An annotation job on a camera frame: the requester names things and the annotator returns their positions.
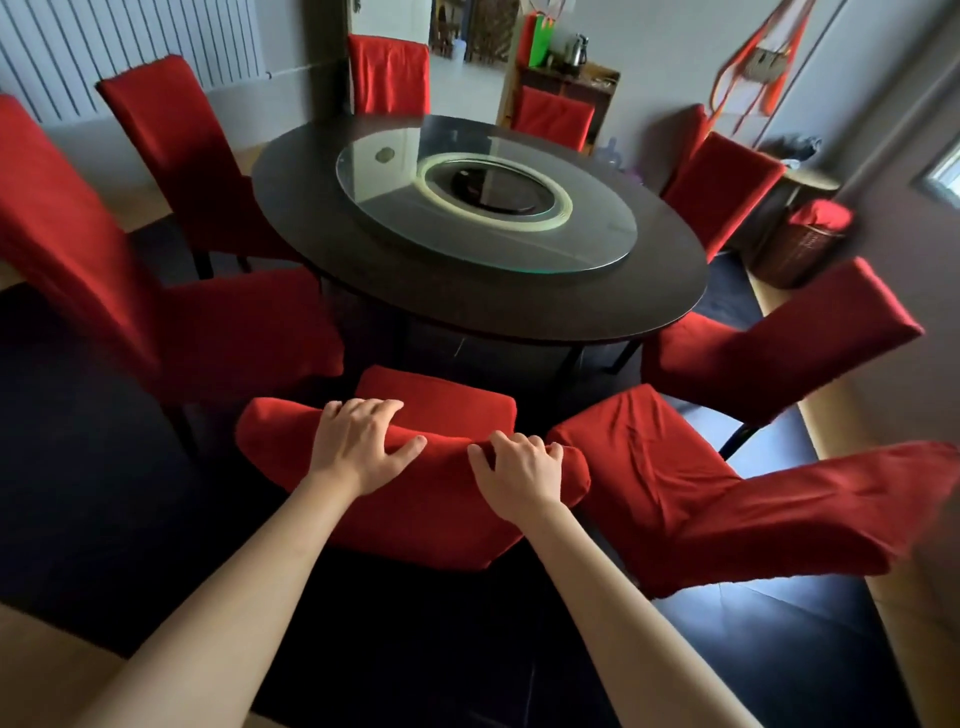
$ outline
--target chair back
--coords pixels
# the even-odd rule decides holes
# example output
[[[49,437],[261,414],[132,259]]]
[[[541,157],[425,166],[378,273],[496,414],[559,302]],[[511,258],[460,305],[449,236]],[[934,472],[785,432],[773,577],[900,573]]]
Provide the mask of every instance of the chair back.
[[[522,85],[516,90],[510,128],[580,152],[592,120],[590,104]]]
[[[186,230],[235,211],[244,176],[204,90],[180,56],[97,84]]]
[[[866,260],[834,266],[736,339],[736,357],[756,373],[751,424],[923,334]]]
[[[347,36],[353,112],[393,116],[430,113],[430,50],[423,43]]]
[[[744,480],[684,526],[651,595],[778,576],[886,573],[931,526],[958,479],[956,446],[914,442]]]
[[[0,257],[142,382],[153,380],[159,282],[97,194],[7,95],[0,160]]]
[[[707,116],[707,107],[703,104],[695,104],[687,109],[686,116],[687,118],[684,120],[684,144],[683,147],[681,147],[680,156],[677,158],[677,166],[674,168],[673,174],[670,175],[667,184],[663,186],[664,195],[676,181],[677,176],[680,175],[684,167],[693,159],[693,156],[697,153],[697,150],[700,149],[700,146],[707,138],[707,134],[710,132],[710,119]]]
[[[663,200],[697,233],[710,261],[783,176],[783,169],[776,159],[711,132]]]
[[[237,422],[237,447],[270,480],[292,492],[309,469],[321,414],[295,402],[255,399]],[[390,483],[357,499],[330,542],[432,569],[485,569],[520,540],[520,532],[480,495],[467,457],[470,439],[390,425],[386,451],[398,450],[418,434],[426,437],[426,449]],[[489,458],[490,443],[481,445]],[[573,448],[565,451],[564,503],[579,502],[589,485],[584,455]]]

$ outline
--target chair leg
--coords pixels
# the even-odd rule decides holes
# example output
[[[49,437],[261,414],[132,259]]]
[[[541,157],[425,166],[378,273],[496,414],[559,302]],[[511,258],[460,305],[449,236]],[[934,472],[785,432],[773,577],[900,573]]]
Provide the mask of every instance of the chair leg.
[[[621,352],[620,355],[616,358],[616,361],[613,362],[613,366],[607,367],[607,369],[605,370],[607,374],[609,375],[620,374],[620,371],[625,366],[627,366],[627,362],[630,361],[631,358],[633,358],[634,354],[636,353],[636,350],[640,348],[640,344],[642,343],[643,342],[640,341],[639,339],[634,339],[633,341],[629,342],[626,348],[624,348],[623,352]]]
[[[193,436],[193,428],[190,426],[190,421],[187,420],[183,407],[164,406],[162,409],[163,415],[170,422],[174,432],[177,433],[180,446],[183,447],[191,460],[197,460],[200,457],[200,449],[197,447],[197,440]]]
[[[754,433],[759,430],[759,427],[754,427],[752,425],[741,425],[739,429],[730,436],[730,440],[724,443],[724,446],[720,448],[720,457],[724,460],[730,460],[732,455],[737,452],[747,440],[754,436]]]
[[[213,278],[213,261],[210,260],[210,253],[207,251],[190,251],[193,254],[193,265],[197,269],[197,276],[200,280],[210,280]]]

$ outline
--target round dining table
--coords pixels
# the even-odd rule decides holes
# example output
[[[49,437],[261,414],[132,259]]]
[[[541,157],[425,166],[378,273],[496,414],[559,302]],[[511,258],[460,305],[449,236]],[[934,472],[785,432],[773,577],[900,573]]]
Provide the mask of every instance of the round dining table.
[[[309,123],[267,146],[252,184],[315,274],[474,336],[579,356],[671,324],[707,285],[695,233],[638,181],[467,119]]]

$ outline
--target red chair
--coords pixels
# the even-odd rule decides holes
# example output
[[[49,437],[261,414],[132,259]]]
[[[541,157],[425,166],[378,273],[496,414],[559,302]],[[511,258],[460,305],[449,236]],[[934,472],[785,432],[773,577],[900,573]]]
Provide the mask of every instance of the red chair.
[[[304,268],[164,289],[96,193],[0,95],[0,256],[156,397],[191,454],[181,405],[338,376],[343,343]]]
[[[177,216],[201,279],[213,278],[210,252],[300,261],[276,234],[237,166],[204,90],[180,56],[101,81],[120,126],[146,162]]]
[[[356,396],[402,400],[403,409],[394,415],[393,423],[407,429],[470,440],[486,440],[496,429],[514,433],[514,398],[434,376],[373,366],[360,376]]]
[[[592,120],[590,104],[522,85],[516,90],[510,128],[580,152]]]
[[[673,174],[670,175],[669,181],[667,181],[667,184],[663,187],[664,195],[676,181],[681,170],[693,159],[693,156],[707,138],[707,134],[710,133],[710,119],[707,116],[707,108],[703,104],[690,107],[688,116],[687,127],[684,130],[684,146],[680,150],[680,156],[677,158],[677,166]]]
[[[650,597],[724,581],[885,573],[960,478],[954,445],[916,442],[744,480],[648,384],[549,437],[587,458],[583,508]]]
[[[863,258],[835,266],[749,331],[688,313],[643,347],[640,379],[743,423],[728,458],[811,392],[924,334]]]
[[[353,112],[393,116],[430,113],[430,49],[412,40],[347,36]]]
[[[697,233],[709,262],[783,176],[783,169],[776,159],[711,132],[663,200]]]
[[[404,401],[395,422],[404,416],[406,424],[390,426],[387,451],[400,448],[417,434],[425,435],[428,444],[400,477],[354,502],[330,542],[432,569],[485,569],[521,536],[480,495],[467,460],[467,445],[480,442],[490,455],[490,431],[513,430],[515,410],[503,406],[510,398],[429,376],[377,369],[372,378],[365,375],[366,391],[358,388],[357,396]],[[440,416],[439,404],[446,409],[445,415]],[[270,480],[292,492],[306,475],[321,411],[290,401],[254,400],[237,424],[237,446]],[[410,422],[418,411],[450,434]],[[487,435],[482,438],[466,435],[485,429]],[[564,453],[564,503],[579,502],[589,483],[584,456],[569,449]]]

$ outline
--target window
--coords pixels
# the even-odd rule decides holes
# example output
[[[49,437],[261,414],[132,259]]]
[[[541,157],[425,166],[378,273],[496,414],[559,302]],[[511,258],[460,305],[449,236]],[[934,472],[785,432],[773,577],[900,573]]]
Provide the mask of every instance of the window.
[[[924,174],[921,185],[938,199],[960,209],[960,140]]]

